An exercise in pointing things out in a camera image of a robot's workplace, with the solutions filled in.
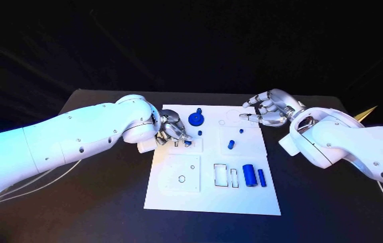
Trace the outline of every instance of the small blue cylinder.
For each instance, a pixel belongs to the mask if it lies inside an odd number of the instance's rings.
[[[256,183],[256,177],[255,177],[255,172],[254,172],[254,165],[245,164],[242,166],[242,169],[243,169],[246,186],[255,187],[258,185],[258,183]]]
[[[229,148],[229,149],[232,149],[232,148],[233,148],[233,144],[235,144],[235,141],[233,141],[233,140],[231,140],[231,141],[229,141],[229,146],[228,146],[228,148]]]
[[[264,170],[258,169],[258,175],[259,175],[261,186],[265,187],[267,181],[265,181],[265,176],[264,176]]]

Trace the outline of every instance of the gold object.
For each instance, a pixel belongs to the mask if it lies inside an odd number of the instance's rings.
[[[366,116],[373,112],[373,110],[377,108],[377,106],[375,106],[373,108],[370,108],[369,110],[366,110],[364,112],[362,112],[360,114],[357,114],[354,116],[354,119],[362,122],[362,120],[366,118]]]

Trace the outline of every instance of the blue object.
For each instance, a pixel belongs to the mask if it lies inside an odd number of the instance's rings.
[[[190,114],[189,116],[189,123],[192,126],[200,126],[205,121],[203,115],[202,115],[202,109],[197,108],[196,113]]]
[[[265,181],[265,176],[264,176],[264,170],[258,169],[258,175],[259,175],[261,186],[265,187],[267,181]]]
[[[229,149],[232,149],[232,148],[233,148],[233,144],[235,144],[235,141],[233,141],[233,140],[231,140],[231,141],[229,141],[229,146],[228,146],[228,148],[229,148]]]
[[[245,164],[242,168],[243,168],[246,186],[255,187],[258,183],[256,183],[256,177],[255,177],[255,172],[254,172],[254,165]]]

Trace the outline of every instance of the blue screw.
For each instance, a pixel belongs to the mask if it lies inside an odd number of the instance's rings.
[[[229,146],[228,146],[228,148],[229,148],[229,149],[232,149],[232,148],[233,148],[233,144],[235,144],[235,141],[233,141],[233,140],[231,140],[231,142],[229,142]]]

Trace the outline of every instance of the robotic hand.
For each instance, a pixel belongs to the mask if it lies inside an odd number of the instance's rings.
[[[383,127],[364,128],[336,109],[307,108],[279,89],[255,95],[243,108],[258,102],[261,114],[241,114],[239,117],[272,127],[291,121],[290,134],[279,140],[291,156],[301,152],[321,168],[344,159],[367,177],[383,182]]]
[[[179,114],[157,111],[144,96],[79,108],[48,121],[0,133],[0,191],[30,176],[108,150],[120,137],[140,153],[157,142],[189,140]]]

